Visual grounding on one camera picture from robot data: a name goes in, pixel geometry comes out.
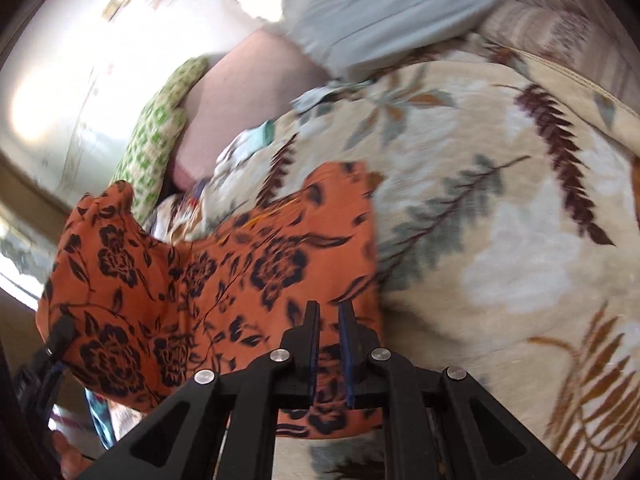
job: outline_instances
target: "orange fabric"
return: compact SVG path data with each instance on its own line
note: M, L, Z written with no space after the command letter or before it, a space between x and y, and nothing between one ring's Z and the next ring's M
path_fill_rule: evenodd
M214 235L169 246L129 212L131 186L85 196L65 227L36 317L41 334L62 314L80 333L65 354L89 389L148 412L197 370L228 373L278 347L321 305L316 402L281 413L278 434L350 436L380 423L348 412L337 303L380 333L370 189L363 164L323 164L300 192L224 222Z

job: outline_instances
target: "green and white fabric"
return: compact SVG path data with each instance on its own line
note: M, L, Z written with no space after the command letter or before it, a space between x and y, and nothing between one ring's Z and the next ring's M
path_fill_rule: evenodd
M131 212L140 223L158 200L169 155L187 122L186 113L178 104L206 70L204 56L193 57L175 70L143 108L111 179L126 180L133 186Z

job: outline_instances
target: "blanket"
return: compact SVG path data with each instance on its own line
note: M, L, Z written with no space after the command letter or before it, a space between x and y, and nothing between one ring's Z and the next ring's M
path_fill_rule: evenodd
M366 161L388 346L465 367L580 478L611 479L640 438L640 118L477 38L411 61L284 115L164 236L207 237L325 161ZM274 477L383 478L380 442L281 440Z

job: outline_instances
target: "silver screw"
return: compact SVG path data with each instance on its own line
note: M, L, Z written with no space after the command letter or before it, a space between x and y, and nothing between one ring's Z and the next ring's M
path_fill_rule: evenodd
M466 370L459 366L450 366L447 368L447 375L449 376L449 379L461 381L466 377Z
M216 374L213 370L200 370L193 376L198 384L209 384L216 378Z
M284 361L288 361L291 357L289 350L284 348L276 348L273 352L271 352L271 360L276 361L277 363L283 363Z
M371 358L374 361L389 361L389 359L391 359L391 352L386 348L374 348L371 351Z

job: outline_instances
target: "pink cushion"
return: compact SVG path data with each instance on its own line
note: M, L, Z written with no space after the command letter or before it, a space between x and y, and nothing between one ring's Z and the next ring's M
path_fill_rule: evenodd
M223 57L187 95L190 124L174 151L175 185L186 190L211 176L237 134L277 119L290 102L325 85L329 75L289 40L258 30Z

